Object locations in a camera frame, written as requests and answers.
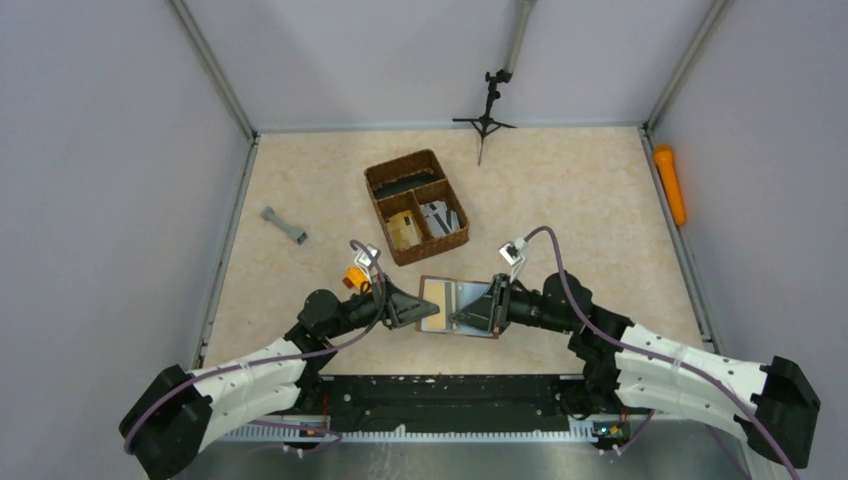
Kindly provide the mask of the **brown leather card holder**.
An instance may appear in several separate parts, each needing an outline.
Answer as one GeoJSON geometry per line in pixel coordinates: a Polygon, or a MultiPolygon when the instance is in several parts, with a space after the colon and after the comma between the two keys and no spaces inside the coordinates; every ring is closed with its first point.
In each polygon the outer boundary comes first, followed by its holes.
{"type": "Polygon", "coordinates": [[[419,296],[436,304],[439,307],[439,312],[418,320],[416,331],[429,334],[497,339],[499,337],[497,333],[466,326],[451,319],[453,313],[480,298],[488,288],[489,284],[486,282],[422,275],[419,281],[419,296]]]}

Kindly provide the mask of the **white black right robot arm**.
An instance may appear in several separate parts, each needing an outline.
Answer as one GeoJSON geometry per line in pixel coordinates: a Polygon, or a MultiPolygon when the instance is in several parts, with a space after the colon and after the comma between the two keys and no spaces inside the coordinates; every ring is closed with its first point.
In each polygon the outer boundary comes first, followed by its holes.
{"type": "Polygon", "coordinates": [[[672,413],[743,440],[772,462],[809,464],[821,401],[789,359],[743,361],[671,340],[594,304],[569,273],[550,275],[542,290],[497,274],[450,318],[489,333],[517,323],[569,335],[584,362],[587,400],[600,412],[672,413]]]}

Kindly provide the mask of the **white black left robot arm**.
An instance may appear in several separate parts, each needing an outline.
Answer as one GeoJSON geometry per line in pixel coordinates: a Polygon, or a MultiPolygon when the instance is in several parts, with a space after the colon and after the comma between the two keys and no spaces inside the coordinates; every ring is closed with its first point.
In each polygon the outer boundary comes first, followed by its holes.
{"type": "Polygon", "coordinates": [[[315,379],[341,349],[333,338],[363,338],[377,324],[402,328],[439,310],[390,280],[345,301],[315,290],[294,326],[269,345],[219,366],[163,369],[119,424],[124,451],[149,478],[170,479],[232,430],[277,411],[314,410],[321,397],[315,379]]]}

